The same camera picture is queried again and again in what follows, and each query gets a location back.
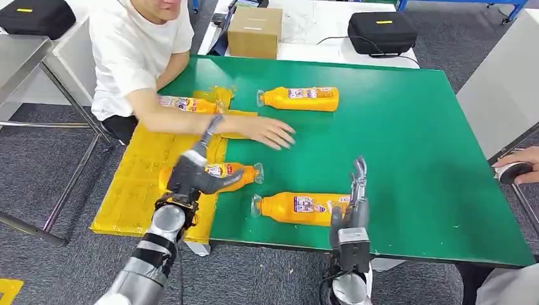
gray carpet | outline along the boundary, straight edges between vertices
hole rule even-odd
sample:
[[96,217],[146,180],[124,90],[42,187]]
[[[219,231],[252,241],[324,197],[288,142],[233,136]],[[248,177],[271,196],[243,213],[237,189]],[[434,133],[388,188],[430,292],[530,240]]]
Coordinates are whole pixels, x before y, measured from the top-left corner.
[[[201,0],[192,16],[197,50],[215,0]],[[415,48],[423,67],[442,69],[458,91],[507,27],[496,9],[483,4],[410,3],[407,14],[420,30]],[[69,107],[24,105],[19,121],[77,121]],[[92,135],[88,131],[0,130],[0,208],[42,226]],[[539,145],[532,136],[526,145]],[[25,281],[14,304],[91,304],[106,291],[136,238],[93,234],[90,225],[111,182],[122,148],[98,147],[53,232],[70,239],[66,247],[0,225],[0,278]],[[503,189],[531,248],[539,238],[515,198]],[[539,188],[525,188],[535,203]],[[182,251],[160,304],[317,304],[317,287],[327,257],[322,254],[218,245],[209,257]],[[452,265],[406,262],[375,273],[375,304],[459,304],[460,276]]]

white t-shirt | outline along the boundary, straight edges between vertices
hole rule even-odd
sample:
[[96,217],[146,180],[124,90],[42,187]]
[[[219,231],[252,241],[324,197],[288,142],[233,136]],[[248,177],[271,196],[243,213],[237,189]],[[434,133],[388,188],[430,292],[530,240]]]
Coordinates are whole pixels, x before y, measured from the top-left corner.
[[494,269],[477,289],[475,305],[539,304],[539,264],[519,270]]
[[100,121],[132,115],[125,95],[155,88],[171,54],[189,51],[194,34],[187,0],[181,0],[178,18],[163,25],[146,20],[130,0],[103,2],[90,16],[97,77],[92,113]]

black shorts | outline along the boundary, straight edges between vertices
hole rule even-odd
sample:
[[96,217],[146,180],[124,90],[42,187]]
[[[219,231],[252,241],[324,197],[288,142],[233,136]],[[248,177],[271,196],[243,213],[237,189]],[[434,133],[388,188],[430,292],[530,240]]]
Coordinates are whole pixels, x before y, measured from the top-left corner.
[[135,116],[111,116],[102,122],[105,129],[125,145],[131,141],[138,123],[139,120]]

black cable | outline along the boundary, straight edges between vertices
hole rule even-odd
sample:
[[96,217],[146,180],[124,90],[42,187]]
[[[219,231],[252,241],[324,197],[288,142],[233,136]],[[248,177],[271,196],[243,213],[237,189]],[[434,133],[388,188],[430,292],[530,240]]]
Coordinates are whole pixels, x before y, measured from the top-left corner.
[[368,43],[372,44],[372,46],[376,49],[376,51],[380,52],[380,54],[384,54],[384,52],[382,52],[382,50],[380,50],[380,48],[378,48],[378,45],[376,45],[376,43],[373,43],[372,41],[370,41],[367,38],[362,37],[362,36],[330,36],[330,37],[326,37],[326,38],[320,40],[317,43],[317,45],[319,45],[320,43],[323,43],[326,39],[335,39],[335,38],[359,38],[361,40],[367,41]]
[[415,63],[418,65],[418,67],[419,67],[419,65],[420,65],[420,63],[419,63],[417,60],[415,60],[415,59],[413,59],[413,58],[411,58],[411,57],[404,56],[404,55],[398,55],[397,57],[408,58],[409,60],[415,62]]
[[378,45],[376,43],[373,43],[372,41],[368,40],[367,38],[365,37],[362,37],[362,36],[330,36],[330,37],[326,37],[324,39],[322,39],[321,41],[319,41],[317,43],[317,45],[319,45],[320,43],[323,43],[324,41],[326,41],[327,39],[336,39],[336,38],[359,38],[361,40],[364,40],[364,41],[367,41],[368,43],[372,44],[372,46],[376,49],[376,51],[379,52],[380,55],[369,55],[370,57],[372,58],[395,58],[395,57],[402,57],[402,58],[408,58],[409,60],[415,62],[418,66],[420,65],[420,63],[411,58],[411,57],[408,57],[408,56],[404,56],[404,55],[397,55],[397,54],[386,54],[384,52],[382,52],[382,50],[380,50],[380,48],[378,47]]
[[350,272],[351,271],[343,271],[343,270],[341,270],[341,271],[337,272],[334,275],[330,275],[330,276],[326,276],[325,278],[322,278],[322,281],[320,282],[320,286],[318,286],[318,301],[320,302],[320,305],[326,305],[324,303],[324,300],[323,300],[323,297],[322,297],[322,287],[324,286],[324,283],[329,281],[329,280],[333,280],[334,278],[338,278],[341,275],[347,275]]

